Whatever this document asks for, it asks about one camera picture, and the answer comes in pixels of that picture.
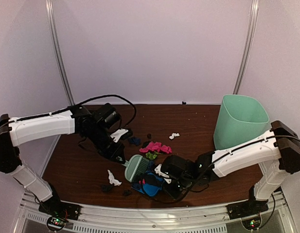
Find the scrub brush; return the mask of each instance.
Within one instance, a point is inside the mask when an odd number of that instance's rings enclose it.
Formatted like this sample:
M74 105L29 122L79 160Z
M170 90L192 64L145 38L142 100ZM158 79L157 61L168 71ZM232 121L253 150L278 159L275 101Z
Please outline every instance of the scrub brush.
M142 157L142 155L135 154L129 161L126 161L124 166L125 178L129 182L133 182L139 175L144 174L148 170L150 160Z

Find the metal frame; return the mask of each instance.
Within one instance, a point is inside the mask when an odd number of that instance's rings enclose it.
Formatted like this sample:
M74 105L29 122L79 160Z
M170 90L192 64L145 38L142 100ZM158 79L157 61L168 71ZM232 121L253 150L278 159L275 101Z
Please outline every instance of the metal frame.
M61 80L63 83L64 90L66 92L68 101L70 105L74 105L74 99L72 96L71 88L68 82L66 70L64 68L63 60L62 60L62 55L61 55L61 50L59 46L59 40L58 40L58 35L57 35L57 29L56 29L56 23L54 19L54 14L53 14L53 1L52 0L45 0L46 3L46 10L47 10L47 17L49 21L49 26L51 29L51 35L53 39L53 48L61 76Z
M53 13L53 0L45 0L45 3L46 3L47 16L48 16L52 39L53 39L53 47L54 47L56 60L57 60L57 64L58 64L59 71L60 71L61 80L63 83L63 87L65 89L69 104L73 105L75 103L74 103L74 99L72 96L72 91L71 91L71 88L69 85L69 81L67 78L67 74L66 74L66 71L64 68L64 63L63 63L61 50L60 50L60 46L59 46L59 40L58 40L56 24L55 24L55 19L54 19L54 13ZM242 57L242 61L241 61L241 65L240 65L240 69L238 72L238 77L236 80L233 94L238 94L239 89L242 84L244 74L245 74L246 66L247 66L248 59L249 59L249 52L250 52L252 40L253 40L253 37L255 34L255 29L256 29L256 24L257 24L257 19L258 19L258 11L259 11L258 6L259 6L259 0L252 0L245 48L244 48L243 57Z
M243 77L244 77L246 66L247 66L248 59L249 59L249 52L250 52L253 37L254 37L255 31L256 31L258 11L259 11L259 0L252 0L251 12L250 12L250 18L249 18L249 26L248 26L248 32L247 32L247 38L246 38L243 58L241 61L241 66L239 68L238 77L236 80L233 94L238 94L239 89L242 84L242 81L243 81Z
M296 233L296 228L282 192L274 194L276 210L281 213L282 223L286 233ZM67 231L84 232L129 232L129 233L165 233L165 232L208 232L207 229L226 229L227 223L240 221L230 220L226 205L228 203L201 207L165 208L165 209L130 209L110 208L81 204L78 221L70 220ZM269 200L269 210L273 209L273 199ZM22 233L26 220L44 224L47 214L38 211L34 196L26 192L20 205L19 217L15 222L13 232Z

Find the dark blue cloth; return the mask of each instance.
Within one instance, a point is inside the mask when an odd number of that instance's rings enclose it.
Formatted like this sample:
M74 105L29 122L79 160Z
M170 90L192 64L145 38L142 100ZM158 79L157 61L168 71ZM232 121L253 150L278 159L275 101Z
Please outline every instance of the dark blue cloth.
M134 144L136 146L139 146L141 144L141 139L137 137L131 137L128 139L129 144Z

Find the green cloth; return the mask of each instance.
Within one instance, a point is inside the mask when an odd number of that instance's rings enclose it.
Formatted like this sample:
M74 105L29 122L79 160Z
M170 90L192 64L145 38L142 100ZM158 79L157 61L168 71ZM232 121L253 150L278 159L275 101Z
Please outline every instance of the green cloth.
M146 158L149 160L155 160L158 157L158 152L147 152L147 154L145 154Z

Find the black debris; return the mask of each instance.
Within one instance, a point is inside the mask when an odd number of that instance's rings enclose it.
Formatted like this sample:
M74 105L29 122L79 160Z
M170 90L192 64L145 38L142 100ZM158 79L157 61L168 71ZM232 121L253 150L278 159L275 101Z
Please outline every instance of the black debris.
M114 187L114 185L113 184L109 184L109 185L102 184L102 185L100 185L100 187L101 187L101 191L102 192L107 193L107 192L109 192L109 191L112 190L112 188Z
M129 189L127 189L127 190L125 190L124 192L123 192L123 196L124 197L128 197L128 196L130 196L132 194L132 192L129 190Z
M146 141L142 144L142 148L146 148L149 144L150 144L151 141Z

